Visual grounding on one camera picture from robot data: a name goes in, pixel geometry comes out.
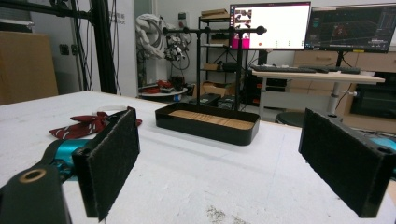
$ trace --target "black tray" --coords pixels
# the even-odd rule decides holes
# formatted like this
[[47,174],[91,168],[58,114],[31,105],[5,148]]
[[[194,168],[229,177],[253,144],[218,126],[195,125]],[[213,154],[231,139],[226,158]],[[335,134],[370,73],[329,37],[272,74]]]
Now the black tray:
[[[195,118],[180,117],[180,114],[191,115]],[[198,120],[220,119],[219,123]],[[205,105],[174,103],[155,111],[157,126],[181,133],[193,134],[238,146],[251,143],[259,130],[260,116],[257,114],[221,109]]]

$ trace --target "monitor screen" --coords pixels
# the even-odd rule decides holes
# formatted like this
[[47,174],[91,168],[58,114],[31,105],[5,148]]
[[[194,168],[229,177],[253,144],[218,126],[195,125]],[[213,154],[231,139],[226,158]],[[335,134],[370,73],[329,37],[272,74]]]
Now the monitor screen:
[[313,7],[305,48],[386,53],[395,25],[396,4]]
[[[262,35],[244,33],[242,49],[304,49],[310,8],[310,2],[231,4],[230,26],[267,29]],[[230,48],[238,48],[239,37],[230,37]]]

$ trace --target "keyboard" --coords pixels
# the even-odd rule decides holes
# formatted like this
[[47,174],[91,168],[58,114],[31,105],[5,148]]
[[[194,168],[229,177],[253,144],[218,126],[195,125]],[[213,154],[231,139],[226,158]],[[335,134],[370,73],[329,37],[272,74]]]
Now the keyboard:
[[341,72],[344,74],[358,75],[361,73],[359,67],[336,67],[336,66],[320,66],[320,65],[300,65],[299,68],[309,68],[314,70],[324,70],[329,72]]
[[275,67],[253,64],[250,66],[257,72],[279,72],[279,73],[316,73],[314,69],[299,67]]

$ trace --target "white table surface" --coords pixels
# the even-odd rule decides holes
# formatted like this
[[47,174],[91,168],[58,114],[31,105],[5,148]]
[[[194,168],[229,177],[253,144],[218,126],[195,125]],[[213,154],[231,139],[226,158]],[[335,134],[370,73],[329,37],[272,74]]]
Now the white table surface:
[[[162,104],[93,91],[0,106],[0,186],[41,159],[55,140],[49,130],[108,105],[136,108],[143,123],[141,153],[107,224],[396,220],[388,194],[377,218],[358,218],[339,200],[298,152],[301,129],[262,121],[252,143],[239,147],[158,128],[154,111]],[[73,223],[97,223],[85,216],[78,183],[63,188]]]

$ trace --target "desk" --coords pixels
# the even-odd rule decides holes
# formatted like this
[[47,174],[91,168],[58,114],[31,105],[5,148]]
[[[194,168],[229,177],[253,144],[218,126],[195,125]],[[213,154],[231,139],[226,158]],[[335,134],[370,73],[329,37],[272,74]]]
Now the desk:
[[[262,92],[260,94],[260,108],[259,114],[263,118],[263,109],[265,106],[290,108],[290,109],[305,109],[312,107],[316,109],[326,110],[330,113],[335,113],[335,108],[338,103],[338,93],[340,91],[340,83],[357,83],[357,84],[375,84],[377,82],[385,82],[384,78],[369,77],[363,75],[348,75],[341,73],[267,73],[267,72],[252,72],[257,77],[262,77]],[[301,79],[311,81],[329,81],[334,82],[332,94],[330,96],[308,95],[290,92],[274,92],[266,91],[267,78],[281,78],[281,79]]]
[[[84,91],[0,106],[0,186],[38,162],[55,140],[50,129],[108,105],[130,105],[141,153],[106,223],[389,223],[396,208],[385,195],[377,218],[361,219],[298,152],[301,129],[261,122],[253,142],[238,147],[158,128],[163,104]],[[73,223],[86,218],[78,182],[63,184]]]

